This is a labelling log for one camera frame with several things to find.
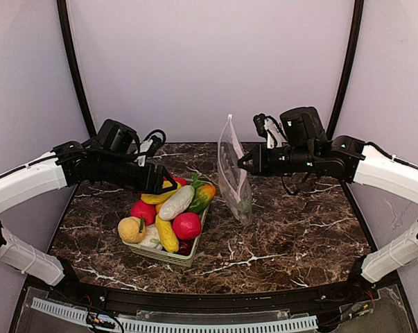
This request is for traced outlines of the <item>red toy apple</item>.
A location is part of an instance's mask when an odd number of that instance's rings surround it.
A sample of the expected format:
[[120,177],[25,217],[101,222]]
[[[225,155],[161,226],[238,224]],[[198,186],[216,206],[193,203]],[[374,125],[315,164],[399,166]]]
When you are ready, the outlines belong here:
[[193,212],[178,215],[173,220],[173,231],[180,240],[195,239],[202,232],[200,217]]

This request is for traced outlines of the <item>orange green toy mango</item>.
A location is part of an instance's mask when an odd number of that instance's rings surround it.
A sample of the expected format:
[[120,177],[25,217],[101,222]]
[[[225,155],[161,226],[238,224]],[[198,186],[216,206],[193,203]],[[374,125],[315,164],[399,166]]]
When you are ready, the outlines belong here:
[[197,190],[198,203],[208,205],[216,195],[216,187],[213,184],[206,183]]

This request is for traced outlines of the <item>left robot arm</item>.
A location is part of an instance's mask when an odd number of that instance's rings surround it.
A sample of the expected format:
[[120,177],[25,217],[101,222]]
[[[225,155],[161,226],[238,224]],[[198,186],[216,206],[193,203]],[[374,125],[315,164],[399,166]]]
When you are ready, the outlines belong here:
[[[0,174],[0,217],[44,194],[82,182],[107,182],[140,194],[165,194],[177,183],[163,166],[148,161],[166,143],[155,129],[140,139],[136,130],[106,119],[85,142],[69,141],[30,162]],[[50,287],[77,283],[70,263],[21,240],[0,219],[0,263]]]

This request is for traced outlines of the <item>red toy tomato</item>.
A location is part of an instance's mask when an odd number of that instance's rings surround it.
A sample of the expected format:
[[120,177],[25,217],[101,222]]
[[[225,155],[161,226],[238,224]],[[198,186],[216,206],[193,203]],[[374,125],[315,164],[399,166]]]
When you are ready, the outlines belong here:
[[155,222],[157,215],[156,208],[154,205],[149,205],[138,200],[130,210],[130,216],[137,217],[139,219],[144,218],[146,225],[152,225]]

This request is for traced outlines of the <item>clear dotted zip bag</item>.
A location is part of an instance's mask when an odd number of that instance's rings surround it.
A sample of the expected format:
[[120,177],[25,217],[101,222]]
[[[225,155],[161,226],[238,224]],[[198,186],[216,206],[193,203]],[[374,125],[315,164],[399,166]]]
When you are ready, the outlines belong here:
[[252,190],[247,179],[247,171],[238,168],[238,160],[244,156],[244,152],[234,130],[232,118],[232,114],[228,114],[218,140],[218,186],[223,200],[235,219],[242,225],[249,226],[252,224],[252,215],[250,218],[242,219],[238,213],[238,204],[241,200],[246,198],[252,200]]

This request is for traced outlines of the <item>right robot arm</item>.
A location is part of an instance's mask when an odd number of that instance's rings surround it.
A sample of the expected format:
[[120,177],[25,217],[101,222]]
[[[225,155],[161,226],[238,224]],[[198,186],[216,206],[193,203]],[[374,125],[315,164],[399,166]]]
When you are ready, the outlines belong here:
[[[374,142],[348,135],[326,136],[314,107],[300,107],[278,119],[254,116],[258,136],[266,142],[238,161],[254,176],[291,176],[306,173],[357,184],[402,198],[418,207],[418,166],[384,151]],[[418,219],[381,249],[357,259],[348,281],[375,284],[386,275],[418,259]]]

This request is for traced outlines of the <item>yellow toy corn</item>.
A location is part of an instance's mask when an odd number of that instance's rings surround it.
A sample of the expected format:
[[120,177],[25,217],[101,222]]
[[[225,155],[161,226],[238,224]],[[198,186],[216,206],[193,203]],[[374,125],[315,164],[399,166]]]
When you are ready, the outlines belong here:
[[155,217],[155,225],[159,232],[159,238],[165,251],[176,253],[179,250],[180,243],[173,231],[170,221],[162,220],[157,214]]

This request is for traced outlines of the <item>green toy bitter gourd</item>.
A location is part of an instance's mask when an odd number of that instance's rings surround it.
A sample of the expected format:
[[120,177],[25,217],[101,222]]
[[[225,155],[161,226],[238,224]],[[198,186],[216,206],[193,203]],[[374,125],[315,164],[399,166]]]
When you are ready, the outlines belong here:
[[252,214],[252,200],[243,199],[238,204],[238,213],[242,219],[250,218]]

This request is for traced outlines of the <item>white toy bitter gourd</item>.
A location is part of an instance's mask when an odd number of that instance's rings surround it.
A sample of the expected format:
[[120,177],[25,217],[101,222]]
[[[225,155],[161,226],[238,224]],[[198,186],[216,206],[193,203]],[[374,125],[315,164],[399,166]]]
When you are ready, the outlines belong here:
[[170,221],[183,213],[191,204],[195,189],[191,185],[186,185],[174,193],[159,210],[161,220]]

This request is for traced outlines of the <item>yellow toy mango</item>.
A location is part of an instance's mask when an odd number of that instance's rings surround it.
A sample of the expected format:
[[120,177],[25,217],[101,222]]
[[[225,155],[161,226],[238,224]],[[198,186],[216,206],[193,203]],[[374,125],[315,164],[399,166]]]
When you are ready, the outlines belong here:
[[158,205],[167,201],[176,191],[168,191],[163,194],[142,194],[140,199],[148,205]]

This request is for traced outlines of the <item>dark red toy fruit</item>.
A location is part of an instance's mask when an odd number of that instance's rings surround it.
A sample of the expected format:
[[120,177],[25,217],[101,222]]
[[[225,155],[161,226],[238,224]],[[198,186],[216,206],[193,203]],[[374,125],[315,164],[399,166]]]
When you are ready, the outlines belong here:
[[193,243],[194,240],[181,240],[180,241],[180,247],[179,250],[177,251],[178,255],[182,255],[182,256],[189,256],[191,254],[191,251],[193,249]]

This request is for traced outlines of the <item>tan toy potato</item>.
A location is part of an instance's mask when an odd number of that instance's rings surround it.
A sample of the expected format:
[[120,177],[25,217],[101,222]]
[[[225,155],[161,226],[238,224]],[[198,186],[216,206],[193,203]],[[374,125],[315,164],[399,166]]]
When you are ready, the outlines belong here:
[[122,241],[129,244],[137,244],[146,237],[146,225],[143,217],[134,216],[120,220],[118,233]]

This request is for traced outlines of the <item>white toy garlic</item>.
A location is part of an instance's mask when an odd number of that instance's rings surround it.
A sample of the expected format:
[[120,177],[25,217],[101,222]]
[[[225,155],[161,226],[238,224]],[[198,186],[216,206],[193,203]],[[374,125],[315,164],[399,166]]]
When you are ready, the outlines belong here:
[[155,250],[161,250],[163,248],[158,229],[154,224],[146,226],[146,236],[139,242],[139,245]]

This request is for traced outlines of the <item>black front rail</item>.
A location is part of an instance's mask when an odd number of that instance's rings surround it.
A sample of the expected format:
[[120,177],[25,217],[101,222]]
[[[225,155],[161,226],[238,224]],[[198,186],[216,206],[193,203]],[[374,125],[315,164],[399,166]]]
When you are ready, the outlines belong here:
[[54,289],[49,295],[57,300],[77,302],[80,305],[118,314],[138,310],[170,311],[197,314],[236,313],[289,309],[292,313],[336,313],[341,306],[369,300],[366,293],[354,293],[348,298],[340,291],[339,282],[325,287],[244,294],[173,294],[130,291],[81,284],[77,296],[68,297]]

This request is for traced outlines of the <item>pale green plastic basket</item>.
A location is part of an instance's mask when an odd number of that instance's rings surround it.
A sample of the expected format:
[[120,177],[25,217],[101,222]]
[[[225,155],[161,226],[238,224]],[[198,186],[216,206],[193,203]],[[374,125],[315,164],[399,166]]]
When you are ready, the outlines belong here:
[[191,267],[195,259],[195,253],[198,248],[200,241],[200,236],[197,236],[195,239],[189,241],[190,252],[188,255],[183,255],[179,253],[170,253],[166,251],[163,247],[159,233],[157,231],[156,225],[152,224],[147,226],[147,233],[144,240],[137,244],[131,244],[123,241],[123,244],[127,245],[129,249],[137,255],[143,257],[156,259],[161,262],[166,262],[169,264],[174,264],[183,267]]

